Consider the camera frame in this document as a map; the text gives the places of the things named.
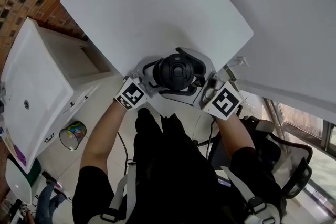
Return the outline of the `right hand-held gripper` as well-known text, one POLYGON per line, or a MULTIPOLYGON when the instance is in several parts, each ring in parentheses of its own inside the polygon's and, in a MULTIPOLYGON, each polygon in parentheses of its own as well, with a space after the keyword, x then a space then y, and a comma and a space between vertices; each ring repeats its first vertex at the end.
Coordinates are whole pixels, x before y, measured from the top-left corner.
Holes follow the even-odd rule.
POLYGON ((229 81, 224 82, 218 73, 213 72, 215 68, 208 56, 189 48, 177 47, 175 50, 201 61, 204 66, 203 76, 209 79, 205 85, 195 81, 186 89, 180 91, 164 89, 160 90, 159 94, 169 100, 193 105, 194 108, 213 117, 227 120, 242 102, 238 92, 229 81))

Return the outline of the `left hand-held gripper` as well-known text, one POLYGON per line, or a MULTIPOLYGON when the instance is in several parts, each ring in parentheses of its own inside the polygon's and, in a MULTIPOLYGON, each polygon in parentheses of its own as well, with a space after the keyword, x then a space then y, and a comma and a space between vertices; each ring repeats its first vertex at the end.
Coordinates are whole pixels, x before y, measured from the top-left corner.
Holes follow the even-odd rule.
POLYGON ((134 72, 129 72, 123 78, 123 85, 115 95, 117 101, 126 110, 134 110, 141 105, 152 101, 156 94, 167 90, 153 82, 153 68, 160 58, 143 58, 135 67, 134 72))

